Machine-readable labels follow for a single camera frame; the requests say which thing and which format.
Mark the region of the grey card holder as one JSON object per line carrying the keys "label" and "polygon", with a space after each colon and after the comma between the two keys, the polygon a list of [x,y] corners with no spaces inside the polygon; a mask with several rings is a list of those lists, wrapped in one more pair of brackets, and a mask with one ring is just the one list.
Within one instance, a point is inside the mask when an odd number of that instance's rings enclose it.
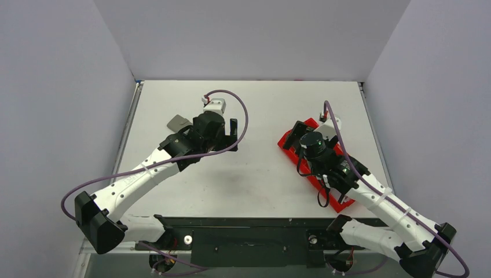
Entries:
{"label": "grey card holder", "polygon": [[192,122],[181,115],[175,115],[167,124],[167,128],[173,133],[179,132],[184,127],[192,125]]}

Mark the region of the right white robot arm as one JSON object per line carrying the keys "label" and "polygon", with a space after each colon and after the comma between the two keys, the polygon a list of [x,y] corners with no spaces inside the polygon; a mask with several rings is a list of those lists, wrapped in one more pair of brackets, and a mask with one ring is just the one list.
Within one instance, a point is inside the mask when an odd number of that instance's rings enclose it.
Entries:
{"label": "right white robot arm", "polygon": [[337,137],[323,135],[297,121],[279,145],[297,155],[297,172],[314,178],[320,191],[338,191],[383,221],[388,229],[363,224],[339,214],[327,228],[327,241],[334,247],[359,246],[399,263],[412,277],[433,277],[449,251],[457,230],[438,224],[405,204],[382,185],[366,166],[352,156],[336,151]]}

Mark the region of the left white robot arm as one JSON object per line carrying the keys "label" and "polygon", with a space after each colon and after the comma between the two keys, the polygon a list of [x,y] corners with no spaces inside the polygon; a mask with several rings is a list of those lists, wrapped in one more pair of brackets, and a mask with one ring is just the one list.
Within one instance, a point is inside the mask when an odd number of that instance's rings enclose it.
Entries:
{"label": "left white robot arm", "polygon": [[154,215],[134,216],[128,209],[164,180],[200,161],[205,153],[231,147],[237,150],[237,119],[225,120],[206,111],[193,118],[191,125],[170,134],[135,168],[133,174],[99,191],[83,191],[75,197],[75,219],[79,229],[97,254],[105,254],[122,242],[150,242],[159,249],[169,247],[173,233]]}

